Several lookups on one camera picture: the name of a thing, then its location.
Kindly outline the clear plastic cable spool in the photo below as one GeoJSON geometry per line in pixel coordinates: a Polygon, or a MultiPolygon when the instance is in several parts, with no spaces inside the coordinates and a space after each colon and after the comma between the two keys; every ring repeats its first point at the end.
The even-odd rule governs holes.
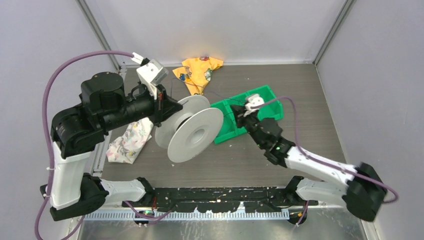
{"type": "Polygon", "coordinates": [[[214,141],[222,128],[224,114],[211,107],[202,95],[187,96],[178,103],[182,110],[155,129],[154,140],[167,150],[170,161],[183,163],[202,153],[214,141]]]}

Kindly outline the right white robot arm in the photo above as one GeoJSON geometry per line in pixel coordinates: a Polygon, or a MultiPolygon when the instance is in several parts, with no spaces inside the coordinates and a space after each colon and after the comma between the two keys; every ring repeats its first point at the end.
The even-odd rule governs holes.
{"type": "Polygon", "coordinates": [[[320,201],[345,207],[355,217],[373,222],[388,193],[376,170],[362,162],[358,166],[337,162],[304,150],[282,136],[282,128],[272,117],[262,120],[257,112],[245,114],[241,105],[230,105],[237,128],[245,128],[264,156],[273,165],[298,170],[320,181],[294,176],[285,188],[291,205],[320,201]]]}

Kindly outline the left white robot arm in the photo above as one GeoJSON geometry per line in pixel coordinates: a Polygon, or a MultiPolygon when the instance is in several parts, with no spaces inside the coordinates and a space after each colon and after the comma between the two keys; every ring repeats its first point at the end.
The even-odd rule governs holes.
{"type": "Polygon", "coordinates": [[[139,83],[127,94],[123,78],[100,72],[81,83],[81,102],[58,112],[52,119],[47,139],[54,157],[53,179],[40,191],[50,201],[54,221],[90,214],[104,205],[124,201],[148,207],[156,195],[143,177],[131,181],[104,180],[84,171],[97,144],[110,131],[147,118],[155,126],[180,112],[183,106],[158,86],[154,98],[139,83]]]}

